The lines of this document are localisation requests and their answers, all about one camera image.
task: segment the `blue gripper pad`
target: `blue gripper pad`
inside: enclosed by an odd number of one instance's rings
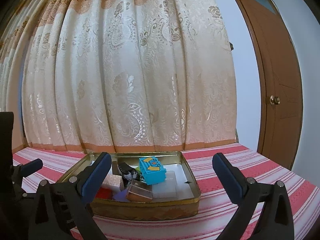
[[[101,153],[96,161],[78,175],[78,192],[83,204],[91,203],[111,168],[111,156]]]
[[[41,159],[35,159],[29,163],[22,165],[20,169],[20,175],[22,177],[28,177],[29,175],[39,171],[43,167],[43,162]]]
[[[231,202],[239,205],[247,191],[244,175],[238,168],[233,167],[222,153],[216,153],[212,157],[212,168]]]

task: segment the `bed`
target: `bed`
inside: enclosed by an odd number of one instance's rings
[[[282,180],[292,207],[295,239],[320,239],[319,188],[239,143],[183,153],[202,193],[196,216],[168,221],[128,221],[95,216],[97,225],[108,239],[114,240],[216,239],[237,209],[237,206],[230,202],[212,169],[212,156],[217,152],[222,152],[246,177],[255,177],[258,182],[269,184]],[[17,165],[36,158],[43,160],[43,168],[24,179],[22,183],[24,190],[35,192],[42,179],[47,179],[51,183],[57,181],[83,156],[81,152],[25,148],[13,155],[13,161],[14,165]],[[262,206],[263,203],[257,205],[242,239],[247,239],[251,235]],[[76,228],[72,234],[76,239],[82,239]]]

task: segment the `screw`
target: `screw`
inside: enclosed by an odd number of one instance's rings
[[[248,177],[247,182],[249,182],[250,184],[253,184],[256,182],[256,180],[253,177]]]
[[[77,181],[77,179],[78,178],[76,176],[72,176],[72,177],[70,177],[69,182],[74,183]]]
[[[44,179],[44,180],[41,180],[40,181],[40,185],[41,186],[45,186],[45,185],[47,185],[47,181]]]
[[[279,187],[283,187],[283,186],[284,186],[284,183],[283,183],[281,180],[278,180],[278,181],[277,181],[277,185],[278,185]]]

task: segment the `blue toy block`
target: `blue toy block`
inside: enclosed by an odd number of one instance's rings
[[[139,167],[147,185],[157,184],[165,180],[167,170],[156,157],[139,158]]]

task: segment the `black toy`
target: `black toy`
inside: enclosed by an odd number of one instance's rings
[[[136,169],[132,168],[126,163],[119,163],[118,171],[119,171],[119,174],[122,176],[124,186],[126,186],[133,179],[140,180],[139,173],[136,171]]]

